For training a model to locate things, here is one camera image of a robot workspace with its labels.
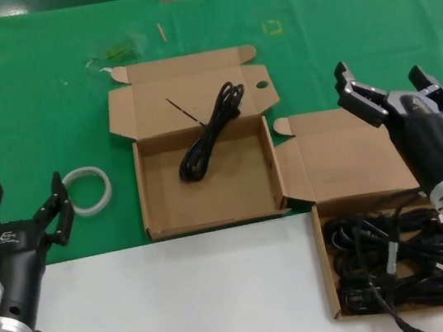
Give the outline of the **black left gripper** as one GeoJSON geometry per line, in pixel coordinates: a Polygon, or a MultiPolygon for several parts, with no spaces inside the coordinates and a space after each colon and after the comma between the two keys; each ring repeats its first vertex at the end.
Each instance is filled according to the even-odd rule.
{"type": "MultiPolygon", "coordinates": [[[[75,211],[59,172],[54,172],[51,194],[31,220],[0,221],[0,317],[34,329],[39,310],[46,256],[52,244],[67,245],[75,211]],[[47,227],[55,219],[53,233],[47,227]]],[[[3,188],[0,183],[0,206],[3,188]]]]}

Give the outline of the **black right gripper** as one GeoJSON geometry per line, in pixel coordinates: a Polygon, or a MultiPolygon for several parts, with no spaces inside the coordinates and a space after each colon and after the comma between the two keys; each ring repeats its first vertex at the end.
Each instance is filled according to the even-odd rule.
{"type": "Polygon", "coordinates": [[[383,89],[356,81],[341,61],[334,76],[338,106],[371,126],[378,128],[384,122],[400,157],[424,193],[430,194],[443,181],[443,86],[419,66],[413,66],[408,75],[414,92],[387,95],[383,89]]]}

